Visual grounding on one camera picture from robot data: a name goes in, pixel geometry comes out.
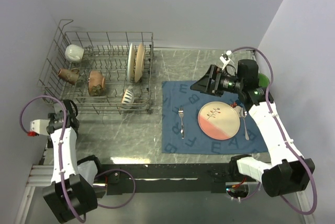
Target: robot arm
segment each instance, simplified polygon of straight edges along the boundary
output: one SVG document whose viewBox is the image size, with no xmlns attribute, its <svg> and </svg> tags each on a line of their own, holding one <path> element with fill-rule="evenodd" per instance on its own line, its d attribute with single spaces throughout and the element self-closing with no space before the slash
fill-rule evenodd
<svg viewBox="0 0 335 224">
<path fill-rule="evenodd" d="M 228 61 L 228 56 L 222 56 L 221 61 Z M 229 75 L 225 68 L 211 65 L 207 73 L 195 84 L 192 90 L 201 93 L 222 96 L 231 92 L 239 95 L 246 110 L 257 124 L 271 157 L 271 164 L 254 159 L 250 155 L 232 157 L 230 173 L 243 174 L 263 184 L 264 190 L 271 197 L 305 190 L 309 177 L 297 157 L 286 147 L 282 134 L 273 117 L 276 117 L 282 126 L 288 144 L 302 158 L 302 154 L 293 144 L 287 134 L 276 110 L 275 102 L 269 94 L 269 101 L 273 113 L 270 113 L 265 99 L 265 87 L 258 85 L 258 65 L 254 60 L 240 60 L 237 76 Z M 310 170 L 315 169 L 311 159 L 305 159 Z"/>
<path fill-rule="evenodd" d="M 74 113 L 72 110 L 71 105 L 74 105 L 74 103 L 70 100 L 64 100 L 63 103 L 66 112 L 55 108 L 56 113 L 50 113 L 48 120 L 38 119 L 30 123 L 30 131 L 39 135 L 50 135 L 53 144 L 54 165 L 51 185 L 43 188 L 42 192 L 43 198 L 60 223 L 65 223 L 74 218 L 64 199 L 58 158 L 58 143 L 62 132 L 63 113 L 67 113 L 68 118 L 61 146 L 64 179 L 71 204 L 79 215 L 97 208 L 97 196 L 93 188 L 93 181 L 101 167 L 98 158 L 94 155 L 77 161 L 75 152 L 79 128 L 79 122 L 76 119 L 77 111 Z"/>
</svg>

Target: plate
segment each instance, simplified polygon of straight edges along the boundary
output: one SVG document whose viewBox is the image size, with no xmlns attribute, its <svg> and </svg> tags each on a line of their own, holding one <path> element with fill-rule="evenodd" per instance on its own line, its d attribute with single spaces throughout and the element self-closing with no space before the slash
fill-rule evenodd
<svg viewBox="0 0 335 224">
<path fill-rule="evenodd" d="M 143 70 L 144 70 L 144 47 L 143 44 L 141 43 L 140 46 L 138 47 L 136 55 L 136 66 L 135 66 L 135 77 L 134 77 L 135 82 L 138 82 L 141 79 L 143 75 Z"/>
<path fill-rule="evenodd" d="M 134 78 L 134 57 L 135 57 L 135 49 L 132 43 L 129 47 L 129 55 L 128 55 L 128 68 L 127 68 L 127 81 L 130 82 L 131 79 Z"/>
<path fill-rule="evenodd" d="M 206 135 L 217 140 L 230 139 L 240 129 L 239 115 L 223 102 L 204 105 L 199 111 L 198 123 Z"/>
</svg>

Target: white mug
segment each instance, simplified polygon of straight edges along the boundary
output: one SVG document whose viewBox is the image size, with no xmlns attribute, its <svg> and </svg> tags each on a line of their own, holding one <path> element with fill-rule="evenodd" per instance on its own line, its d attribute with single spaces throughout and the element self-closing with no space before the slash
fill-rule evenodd
<svg viewBox="0 0 335 224">
<path fill-rule="evenodd" d="M 73 63 L 80 63 L 84 56 L 84 49 L 74 44 L 67 46 L 65 50 L 65 58 Z"/>
</svg>

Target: white bowl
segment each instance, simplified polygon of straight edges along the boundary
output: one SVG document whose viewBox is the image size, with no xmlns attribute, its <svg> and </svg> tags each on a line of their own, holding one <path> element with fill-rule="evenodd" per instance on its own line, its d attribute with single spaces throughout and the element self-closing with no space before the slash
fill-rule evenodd
<svg viewBox="0 0 335 224">
<path fill-rule="evenodd" d="M 131 106 L 129 106 L 129 104 L 133 104 L 134 100 L 135 100 L 135 96 L 134 96 L 133 91 L 131 89 L 126 89 L 121 103 L 123 105 L 128 105 L 128 106 L 122 106 L 121 108 L 130 109 Z"/>
</svg>

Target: blue placemat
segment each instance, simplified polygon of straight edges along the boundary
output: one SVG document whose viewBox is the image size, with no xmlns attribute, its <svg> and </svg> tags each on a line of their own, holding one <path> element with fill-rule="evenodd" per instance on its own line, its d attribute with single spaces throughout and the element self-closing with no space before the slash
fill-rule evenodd
<svg viewBox="0 0 335 224">
<path fill-rule="evenodd" d="M 238 133 L 229 140 L 215 140 L 207 136 L 199 127 L 198 113 L 209 102 L 221 101 L 232 104 L 238 95 L 225 92 L 215 97 L 191 91 L 195 81 L 168 81 L 162 83 L 163 89 L 163 153 L 190 154 L 245 154 L 267 152 L 266 144 L 253 119 L 245 118 L 250 140 L 245 139 L 243 119 Z M 185 139 L 181 137 L 181 120 L 178 115 L 180 106 L 184 107 Z"/>
</svg>

